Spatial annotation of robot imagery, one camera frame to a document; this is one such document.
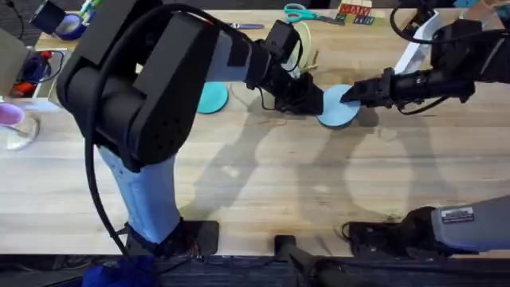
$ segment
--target purple cup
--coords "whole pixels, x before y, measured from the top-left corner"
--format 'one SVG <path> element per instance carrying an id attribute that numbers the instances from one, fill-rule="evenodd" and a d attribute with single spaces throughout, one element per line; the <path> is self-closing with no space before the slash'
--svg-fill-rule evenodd
<path id="1" fill-rule="evenodd" d="M 0 104 L 0 124 L 14 125 L 19 124 L 25 118 L 25 112 L 13 104 Z"/>

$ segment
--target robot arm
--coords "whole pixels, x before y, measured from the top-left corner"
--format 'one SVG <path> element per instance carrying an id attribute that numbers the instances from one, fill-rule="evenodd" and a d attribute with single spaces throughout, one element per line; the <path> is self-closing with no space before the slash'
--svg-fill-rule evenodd
<path id="1" fill-rule="evenodd" d="M 161 6 L 160 0 L 105 2 L 66 64 L 57 93 L 84 136 L 96 83 L 113 47 L 129 26 Z M 316 115 L 323 109 L 323 92 L 312 76 L 293 79 L 281 67 L 299 41 L 291 25 L 277 21 L 265 41 L 251 41 L 214 20 L 216 25 L 182 11 L 154 16 L 121 51 L 99 102 L 93 143 L 118 183 L 130 234 L 158 256 L 186 252 L 194 244 L 186 240 L 189 226 L 175 205 L 173 169 L 207 81 L 261 87 L 275 96 L 280 110 Z M 140 74 L 137 64 L 143 66 Z"/>
<path id="2" fill-rule="evenodd" d="M 475 93 L 475 81 L 510 83 L 510 42 L 487 33 L 464 41 L 448 41 L 480 33 L 481 22 L 457 20 L 434 35 L 432 69 L 395 74 L 387 68 L 381 77 L 356 82 L 342 101 L 359 100 L 368 108 L 396 106 L 403 114 L 416 114 L 450 97 L 465 103 Z M 404 112 L 409 103 L 439 98 L 425 108 Z M 438 259 L 452 254 L 509 250 L 510 196 L 467 206 L 411 211 L 399 224 L 349 222 L 355 256 Z"/>

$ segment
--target teal scissors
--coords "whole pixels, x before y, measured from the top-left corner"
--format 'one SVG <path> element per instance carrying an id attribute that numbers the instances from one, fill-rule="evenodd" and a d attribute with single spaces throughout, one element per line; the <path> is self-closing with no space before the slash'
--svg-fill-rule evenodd
<path id="1" fill-rule="evenodd" d="M 287 22 L 289 22 L 289 23 L 299 22 L 301 20 L 317 20 L 317 21 L 322 21 L 322 22 L 326 22 L 326 23 L 330 23 L 330 24 L 336 24 L 336 25 L 340 25 L 340 26 L 345 25 L 345 22 L 336 21 L 333 18 L 313 13 L 312 11 L 306 9 L 306 7 L 304 7 L 301 4 L 296 4 L 296 3 L 287 4 L 284 7 L 284 12 L 285 12 L 285 20 L 287 20 Z"/>

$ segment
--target wooden table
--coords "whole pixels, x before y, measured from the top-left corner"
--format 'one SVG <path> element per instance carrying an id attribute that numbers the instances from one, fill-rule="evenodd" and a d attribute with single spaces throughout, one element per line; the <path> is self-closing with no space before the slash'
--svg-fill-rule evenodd
<path id="1" fill-rule="evenodd" d="M 402 11 L 397 22 L 412 13 Z M 451 22 L 460 12 L 440 13 Z M 265 37 L 284 16 L 213 14 L 265 24 L 249 31 L 252 38 Z M 308 24 L 320 51 L 313 74 L 324 88 L 379 75 L 407 44 L 389 27 Z M 43 36 L 37 47 L 74 45 Z M 335 235 L 344 222 L 399 220 L 420 206 L 510 191 L 507 85 L 477 85 L 468 104 L 450 100 L 422 116 L 364 109 L 349 128 L 334 131 L 312 116 L 265 112 L 258 92 L 242 84 L 229 88 L 223 111 L 197 116 L 178 154 L 175 186 L 184 218 L 221 223 L 220 254 L 271 254 L 275 234 L 295 234 L 313 254 L 348 256 Z M 83 138 L 73 118 L 65 111 L 41 118 L 36 143 L 0 152 L 0 253 L 117 254 L 88 193 Z M 121 227 L 127 218 L 117 185 L 99 158 L 96 165 L 106 210 Z"/>

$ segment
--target light blue disc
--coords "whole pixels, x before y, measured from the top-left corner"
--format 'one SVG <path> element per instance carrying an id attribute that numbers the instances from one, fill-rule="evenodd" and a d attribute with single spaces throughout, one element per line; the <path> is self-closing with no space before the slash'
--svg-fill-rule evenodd
<path id="1" fill-rule="evenodd" d="M 321 124 L 328 127 L 339 127 L 354 119 L 359 112 L 359 101 L 340 102 L 343 94 L 350 88 L 350 85 L 336 85 L 324 92 L 324 112 L 317 116 Z"/>
<path id="2" fill-rule="evenodd" d="M 222 82 L 207 82 L 202 90 L 197 112 L 211 114 L 225 107 L 229 93 Z"/>

